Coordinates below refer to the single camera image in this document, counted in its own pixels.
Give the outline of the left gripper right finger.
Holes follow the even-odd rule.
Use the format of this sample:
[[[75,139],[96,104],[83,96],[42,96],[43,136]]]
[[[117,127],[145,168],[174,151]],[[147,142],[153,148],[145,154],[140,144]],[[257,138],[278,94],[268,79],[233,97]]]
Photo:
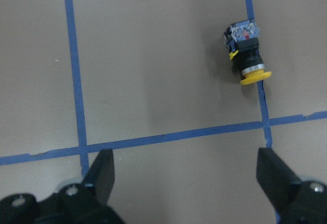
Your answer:
[[[326,223],[326,184],[300,178],[271,148],[258,149],[256,180],[277,223]]]

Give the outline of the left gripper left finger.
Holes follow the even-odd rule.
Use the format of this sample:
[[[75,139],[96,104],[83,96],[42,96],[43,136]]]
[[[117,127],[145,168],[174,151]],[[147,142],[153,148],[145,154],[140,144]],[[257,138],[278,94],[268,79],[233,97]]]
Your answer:
[[[1,199],[1,223],[124,223],[107,202],[115,180],[111,149],[101,150],[79,183],[37,201],[29,193]]]

